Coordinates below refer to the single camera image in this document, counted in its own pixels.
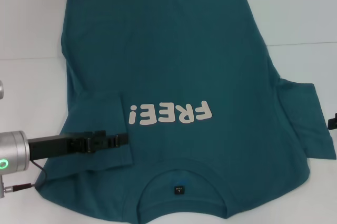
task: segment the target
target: teal t-shirt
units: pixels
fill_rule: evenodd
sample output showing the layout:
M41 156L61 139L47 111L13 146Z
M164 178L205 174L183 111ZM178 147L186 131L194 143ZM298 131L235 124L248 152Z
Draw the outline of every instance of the teal t-shirt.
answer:
M313 84L281 79L247 0L67 0L62 132L129 145L50 158L40 194L110 221L228 218L335 159Z

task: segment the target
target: green led ring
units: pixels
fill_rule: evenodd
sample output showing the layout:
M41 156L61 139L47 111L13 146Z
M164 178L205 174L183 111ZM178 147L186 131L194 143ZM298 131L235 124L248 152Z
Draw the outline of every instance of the green led ring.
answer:
M6 159L0 160L0 170L6 169L8 167L8 161Z

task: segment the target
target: cable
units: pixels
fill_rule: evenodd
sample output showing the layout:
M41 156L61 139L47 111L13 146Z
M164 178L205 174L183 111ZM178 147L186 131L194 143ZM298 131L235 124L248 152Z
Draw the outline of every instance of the cable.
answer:
M36 189L38 189L46 183L46 181L47 181L47 171L44 168L42 168L40 165L38 165L36 162L34 162L32 160L31 160L31 162L33 163L33 165L35 165L39 169L41 169L41 171L44 173L44 179L42 180L42 182L40 184L25 183L25 184L19 184L17 186L12 186L13 192L25 190L25 189L28 189L28 188L31 188L31 187L35 187Z
M40 184L33 184L32 185L32 187L34 186L35 188L40 188L40 187L42 187L45 183L46 183L46 181L47 181L47 171L44 169L44 168L42 168L40 165L38 165L36 162L34 162L34 161L32 161L31 160L31 162L33 163L33 165L35 165L35 166L37 166L43 173L44 173L44 179L42 180L42 182L40 183Z

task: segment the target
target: shirt sleeve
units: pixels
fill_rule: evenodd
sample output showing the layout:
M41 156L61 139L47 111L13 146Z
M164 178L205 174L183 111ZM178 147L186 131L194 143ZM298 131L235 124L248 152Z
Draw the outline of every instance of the shirt sleeve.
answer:
M315 86L280 79L277 93L281 106L308 158L336 159Z
M70 109L61 133L101 130L107 135L126 132L120 96L107 92L83 93ZM48 158L44 167L48 174L46 183L36 189L43 198L73 211L122 221L122 202L127 187L120 181L127 179L121 167L132 164L129 144L92 154Z

